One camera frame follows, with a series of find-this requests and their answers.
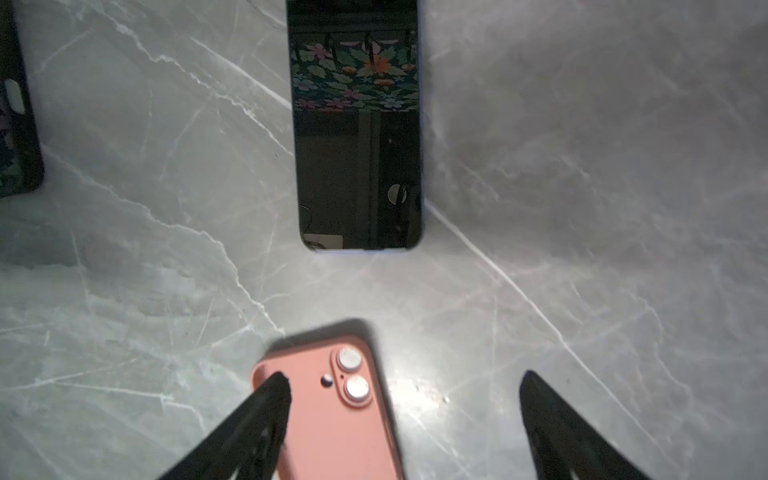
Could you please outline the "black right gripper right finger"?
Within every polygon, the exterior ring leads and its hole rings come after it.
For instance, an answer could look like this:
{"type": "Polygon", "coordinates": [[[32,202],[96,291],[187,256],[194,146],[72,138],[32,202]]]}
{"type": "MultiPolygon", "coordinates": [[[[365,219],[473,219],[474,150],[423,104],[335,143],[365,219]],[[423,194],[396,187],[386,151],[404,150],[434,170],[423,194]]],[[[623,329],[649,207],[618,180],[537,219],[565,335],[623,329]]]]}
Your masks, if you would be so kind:
{"type": "Polygon", "coordinates": [[[519,401],[537,478],[648,479],[536,372],[525,372],[519,401]]]}

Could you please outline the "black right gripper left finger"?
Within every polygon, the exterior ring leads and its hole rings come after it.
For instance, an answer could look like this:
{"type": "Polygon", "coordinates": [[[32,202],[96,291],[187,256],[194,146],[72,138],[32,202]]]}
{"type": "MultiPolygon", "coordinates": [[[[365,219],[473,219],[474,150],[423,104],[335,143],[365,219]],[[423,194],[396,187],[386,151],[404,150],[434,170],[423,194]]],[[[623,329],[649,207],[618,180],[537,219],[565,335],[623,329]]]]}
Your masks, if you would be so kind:
{"type": "Polygon", "coordinates": [[[257,387],[161,480],[270,479],[284,443],[291,389],[281,372],[257,387]]]}

